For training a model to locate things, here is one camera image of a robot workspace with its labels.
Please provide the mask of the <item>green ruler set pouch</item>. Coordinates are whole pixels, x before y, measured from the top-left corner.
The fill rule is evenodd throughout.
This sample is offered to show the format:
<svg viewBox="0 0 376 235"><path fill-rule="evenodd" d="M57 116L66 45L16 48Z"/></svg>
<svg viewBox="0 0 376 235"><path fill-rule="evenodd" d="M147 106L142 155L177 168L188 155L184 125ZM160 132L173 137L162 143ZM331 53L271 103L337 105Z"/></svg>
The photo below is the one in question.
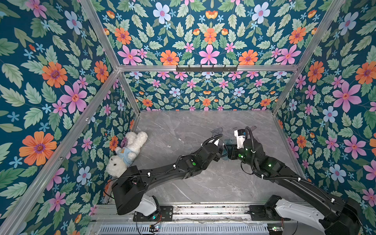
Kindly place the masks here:
<svg viewBox="0 0 376 235"><path fill-rule="evenodd" d="M221 159L224 161L231 160L233 150L236 148L237 145L231 141L220 141L219 144L222 149Z"/></svg>

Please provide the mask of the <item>grey protractor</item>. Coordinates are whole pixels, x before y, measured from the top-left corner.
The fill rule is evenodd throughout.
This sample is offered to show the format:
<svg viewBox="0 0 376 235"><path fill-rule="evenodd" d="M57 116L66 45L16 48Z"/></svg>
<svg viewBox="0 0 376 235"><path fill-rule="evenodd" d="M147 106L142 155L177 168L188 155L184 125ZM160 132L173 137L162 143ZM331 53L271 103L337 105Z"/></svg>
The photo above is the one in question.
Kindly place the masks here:
<svg viewBox="0 0 376 235"><path fill-rule="evenodd" d="M223 128L222 127L218 127L218 128L215 128L214 130L212 130L211 132L212 132L212 134L214 136L216 136L216 135L219 135L219 134L223 133Z"/></svg>

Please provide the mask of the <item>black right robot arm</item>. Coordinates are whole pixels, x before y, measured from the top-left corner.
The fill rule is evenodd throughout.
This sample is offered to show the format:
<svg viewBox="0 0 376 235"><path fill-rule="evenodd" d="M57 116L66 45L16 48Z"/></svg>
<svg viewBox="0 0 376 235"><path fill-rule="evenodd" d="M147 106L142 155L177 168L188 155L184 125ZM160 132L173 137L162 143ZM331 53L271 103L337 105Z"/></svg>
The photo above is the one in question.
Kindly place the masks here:
<svg viewBox="0 0 376 235"><path fill-rule="evenodd" d="M362 228L360 206L348 198L330 194L302 178L280 160L267 156L249 127L234 131L237 143L228 157L251 168L251 174L293 192L308 203L296 204L272 195L264 206L266 217L288 218L313 227L326 235L357 235Z"/></svg>

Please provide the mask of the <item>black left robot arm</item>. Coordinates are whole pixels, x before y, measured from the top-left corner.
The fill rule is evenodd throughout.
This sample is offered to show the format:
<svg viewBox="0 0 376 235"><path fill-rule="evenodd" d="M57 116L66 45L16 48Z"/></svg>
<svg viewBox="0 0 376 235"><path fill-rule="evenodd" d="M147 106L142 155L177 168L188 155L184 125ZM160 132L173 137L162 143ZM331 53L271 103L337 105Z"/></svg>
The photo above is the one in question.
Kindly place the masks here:
<svg viewBox="0 0 376 235"><path fill-rule="evenodd" d="M146 192L169 181L199 175L212 161L219 161L223 152L219 145L222 136L205 140L197 151L179 156L172 164L154 169L138 169L134 165L117 176L112 185L117 214L137 212L150 220L156 218L161 213L160 204L155 196L148 196Z"/></svg>

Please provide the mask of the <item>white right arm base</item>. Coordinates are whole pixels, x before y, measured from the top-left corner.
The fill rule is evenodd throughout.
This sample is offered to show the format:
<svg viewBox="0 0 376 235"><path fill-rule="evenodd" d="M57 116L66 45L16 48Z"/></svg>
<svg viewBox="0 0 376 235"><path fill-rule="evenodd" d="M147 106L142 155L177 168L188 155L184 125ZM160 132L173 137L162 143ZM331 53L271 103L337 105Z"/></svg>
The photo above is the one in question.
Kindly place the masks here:
<svg viewBox="0 0 376 235"><path fill-rule="evenodd" d="M320 220L324 219L324 215L313 207L293 203L280 196L272 195L265 203L264 208L265 215L269 219L277 219L277 217L288 218L321 232L325 231L320 223Z"/></svg>

